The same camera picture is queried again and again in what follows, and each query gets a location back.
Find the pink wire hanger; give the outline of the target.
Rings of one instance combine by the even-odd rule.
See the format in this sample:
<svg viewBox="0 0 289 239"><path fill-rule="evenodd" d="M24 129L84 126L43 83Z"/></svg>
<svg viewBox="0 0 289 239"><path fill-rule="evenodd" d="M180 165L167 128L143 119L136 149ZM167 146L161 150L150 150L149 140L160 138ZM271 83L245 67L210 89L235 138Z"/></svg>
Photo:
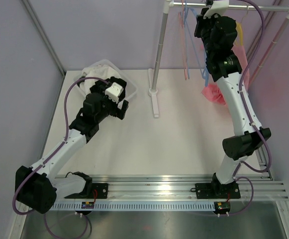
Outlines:
<svg viewBox="0 0 289 239"><path fill-rule="evenodd" d="M189 65L188 65L188 56L187 56L187 39L186 39L186 30L185 30L185 13L186 6L185 1L181 1L181 11L178 12L179 18L179 28L180 28L180 39L182 44L182 60L183 60L183 69L185 80L190 78L189 74Z"/></svg>

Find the yellow hanger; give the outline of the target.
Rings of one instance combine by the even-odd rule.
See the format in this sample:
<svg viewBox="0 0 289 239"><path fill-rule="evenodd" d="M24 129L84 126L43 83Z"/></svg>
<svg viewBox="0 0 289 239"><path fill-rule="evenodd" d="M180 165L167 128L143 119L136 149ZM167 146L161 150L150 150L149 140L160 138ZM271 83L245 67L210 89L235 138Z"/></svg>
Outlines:
<svg viewBox="0 0 289 239"><path fill-rule="evenodd" d="M248 16L248 13L249 13L249 5L247 5L246 14L241 18L240 22L236 22L237 38L234 41L235 46L244 45L244 42L243 42L244 34L243 34L242 23L243 23L243 20Z"/></svg>

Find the white tank top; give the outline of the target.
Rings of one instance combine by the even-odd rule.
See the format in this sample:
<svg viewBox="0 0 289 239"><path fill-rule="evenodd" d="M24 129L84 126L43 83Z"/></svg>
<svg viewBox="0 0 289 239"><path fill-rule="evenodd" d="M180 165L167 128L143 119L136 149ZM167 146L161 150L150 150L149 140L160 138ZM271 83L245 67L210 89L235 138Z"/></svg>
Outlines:
<svg viewBox="0 0 289 239"><path fill-rule="evenodd" d="M92 67L86 67L82 70L79 78L84 77L97 77L103 80L111 77L120 78L120 74L108 64L98 64ZM90 88L95 85L97 79L86 79L79 83L81 93L86 96L90 93Z"/></svg>

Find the pink t shirt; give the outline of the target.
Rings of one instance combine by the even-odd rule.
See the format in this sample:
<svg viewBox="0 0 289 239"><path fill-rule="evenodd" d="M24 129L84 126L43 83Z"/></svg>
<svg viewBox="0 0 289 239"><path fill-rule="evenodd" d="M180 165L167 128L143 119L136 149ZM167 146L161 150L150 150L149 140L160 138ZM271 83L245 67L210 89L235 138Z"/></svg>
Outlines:
<svg viewBox="0 0 289 239"><path fill-rule="evenodd" d="M234 54L237 56L239 63L241 64L242 67L242 72L246 69L248 65L247 57L246 57L246 52L243 44L235 44L232 48ZM249 87L249 80L250 80L250 72L247 70L245 73L245 76L243 78L243 84L245 86L245 89L248 90ZM216 83L209 83L207 87L204 87L204 89L201 92L203 96L210 102L223 105L226 108L227 103L219 89Z"/></svg>

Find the black t shirt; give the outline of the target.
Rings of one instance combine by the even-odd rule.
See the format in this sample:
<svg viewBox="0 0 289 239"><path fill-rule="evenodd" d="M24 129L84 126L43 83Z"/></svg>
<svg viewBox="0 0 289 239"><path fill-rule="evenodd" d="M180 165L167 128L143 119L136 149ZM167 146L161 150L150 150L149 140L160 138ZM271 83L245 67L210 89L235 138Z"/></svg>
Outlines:
<svg viewBox="0 0 289 239"><path fill-rule="evenodd" d="M102 94L102 95L105 95L105 90L110 87L112 85L113 82L116 82L118 84L120 84L123 88L124 88L124 91L123 93L120 95L119 99L120 101L122 101L125 96L126 96L126 86L127 86L127 82L124 81L123 79L121 78L115 78L115 77L111 77L109 79L106 79L104 81L101 81L101 80L97 80L95 85L93 85L91 88L90 88L90 92L91 93L99 93L99 94Z"/></svg>

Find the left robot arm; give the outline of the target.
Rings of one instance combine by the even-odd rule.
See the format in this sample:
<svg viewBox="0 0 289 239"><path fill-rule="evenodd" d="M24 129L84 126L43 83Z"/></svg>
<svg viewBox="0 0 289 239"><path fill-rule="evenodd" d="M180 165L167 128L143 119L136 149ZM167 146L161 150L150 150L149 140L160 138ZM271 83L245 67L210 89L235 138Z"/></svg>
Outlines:
<svg viewBox="0 0 289 239"><path fill-rule="evenodd" d="M75 119L69 122L68 114L64 114L66 132L61 142L30 167L21 166L16 171L12 208L18 215L23 212L17 209L16 202L44 214L58 199L95 198L92 177L74 172L63 179L56 178L69 159L94 137L106 117L120 120L125 117L129 105L125 98L127 82L116 77L106 80L93 77L93 80L95 84Z"/></svg>

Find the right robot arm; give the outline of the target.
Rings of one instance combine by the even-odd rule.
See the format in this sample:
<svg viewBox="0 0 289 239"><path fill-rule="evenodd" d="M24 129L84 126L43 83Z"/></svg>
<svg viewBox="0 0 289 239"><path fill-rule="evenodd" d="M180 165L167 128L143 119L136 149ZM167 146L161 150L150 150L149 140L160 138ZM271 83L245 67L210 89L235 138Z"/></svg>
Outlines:
<svg viewBox="0 0 289 239"><path fill-rule="evenodd" d="M237 37L236 21L215 13L196 17L194 36L206 50L206 67L220 89L232 117L234 136L222 141L222 164L209 183L197 183L198 199L239 199L235 181L239 167L271 136L257 120L242 77L242 67L232 48Z"/></svg>

